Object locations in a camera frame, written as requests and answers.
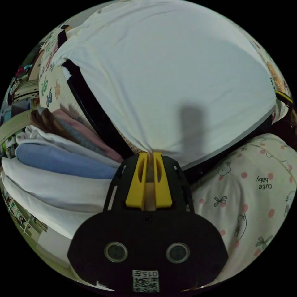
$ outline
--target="pink polka dot fabric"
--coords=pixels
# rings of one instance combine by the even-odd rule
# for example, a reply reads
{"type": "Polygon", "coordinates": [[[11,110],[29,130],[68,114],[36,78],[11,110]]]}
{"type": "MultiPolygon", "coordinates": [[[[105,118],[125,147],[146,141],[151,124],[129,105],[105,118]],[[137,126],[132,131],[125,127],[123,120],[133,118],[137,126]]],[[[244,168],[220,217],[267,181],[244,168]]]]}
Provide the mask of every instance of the pink polka dot fabric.
{"type": "Polygon", "coordinates": [[[231,153],[192,188],[195,212],[220,232],[229,260],[218,283],[250,265],[284,222],[297,188],[297,153],[264,134],[231,153]]]}

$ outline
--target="camera lens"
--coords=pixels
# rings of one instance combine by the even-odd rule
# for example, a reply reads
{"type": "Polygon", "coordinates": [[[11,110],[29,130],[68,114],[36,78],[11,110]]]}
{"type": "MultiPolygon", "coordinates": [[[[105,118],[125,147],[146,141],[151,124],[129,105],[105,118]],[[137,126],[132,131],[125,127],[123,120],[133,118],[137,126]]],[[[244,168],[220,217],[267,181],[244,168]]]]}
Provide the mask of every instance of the camera lens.
{"type": "Polygon", "coordinates": [[[120,242],[111,242],[104,249],[105,257],[112,262],[122,262],[128,257],[128,250],[120,242]]]}
{"type": "Polygon", "coordinates": [[[184,243],[174,243],[166,251],[166,258],[171,263],[182,263],[187,260],[190,250],[184,243]]]}

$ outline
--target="blue folded towel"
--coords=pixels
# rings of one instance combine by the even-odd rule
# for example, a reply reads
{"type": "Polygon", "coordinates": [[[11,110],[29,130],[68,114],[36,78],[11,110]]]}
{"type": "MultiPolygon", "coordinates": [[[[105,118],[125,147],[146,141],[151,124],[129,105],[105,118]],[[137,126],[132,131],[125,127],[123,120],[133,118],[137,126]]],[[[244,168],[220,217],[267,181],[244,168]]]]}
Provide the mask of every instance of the blue folded towel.
{"type": "Polygon", "coordinates": [[[112,179],[117,170],[89,157],[47,145],[20,144],[15,154],[21,163],[30,167],[91,179],[112,179]]]}

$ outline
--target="cartoon print fabric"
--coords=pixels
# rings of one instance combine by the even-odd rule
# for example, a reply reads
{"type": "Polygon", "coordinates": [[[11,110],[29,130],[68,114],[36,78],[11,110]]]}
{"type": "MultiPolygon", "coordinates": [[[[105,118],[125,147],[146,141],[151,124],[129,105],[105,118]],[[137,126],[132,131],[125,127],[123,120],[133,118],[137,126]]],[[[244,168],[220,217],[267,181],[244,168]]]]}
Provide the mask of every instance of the cartoon print fabric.
{"type": "Polygon", "coordinates": [[[96,134],[92,125],[85,117],[83,111],[77,104],[65,78],[61,66],[53,64],[52,59],[58,50],[58,34],[62,31],[55,28],[43,45],[44,54],[41,59],[39,73],[40,106],[48,108],[49,111],[62,108],[71,118],[82,119],[82,123],[96,134]]]}
{"type": "Polygon", "coordinates": [[[265,250],[296,187],[297,152],[273,134],[250,140],[193,185],[195,212],[220,231],[229,254],[212,284],[238,274],[265,250]]]}

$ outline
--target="gray folded cloth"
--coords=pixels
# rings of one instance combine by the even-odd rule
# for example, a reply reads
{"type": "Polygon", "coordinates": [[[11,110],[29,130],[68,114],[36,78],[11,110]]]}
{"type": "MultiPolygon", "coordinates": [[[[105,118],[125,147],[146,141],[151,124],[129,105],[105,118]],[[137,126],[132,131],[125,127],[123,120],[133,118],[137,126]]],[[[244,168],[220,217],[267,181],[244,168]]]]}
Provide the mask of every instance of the gray folded cloth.
{"type": "MultiPolygon", "coordinates": [[[[42,114],[43,110],[44,110],[43,107],[39,107],[38,113],[42,114]]],[[[106,154],[104,151],[102,151],[100,148],[98,148],[94,143],[92,143],[89,139],[87,139],[79,131],[77,131],[75,128],[73,128],[72,126],[67,124],[65,121],[61,120],[60,118],[57,118],[57,117],[55,117],[55,118],[59,122],[59,124],[76,140],[76,142],[79,145],[106,157],[106,154]]]]}

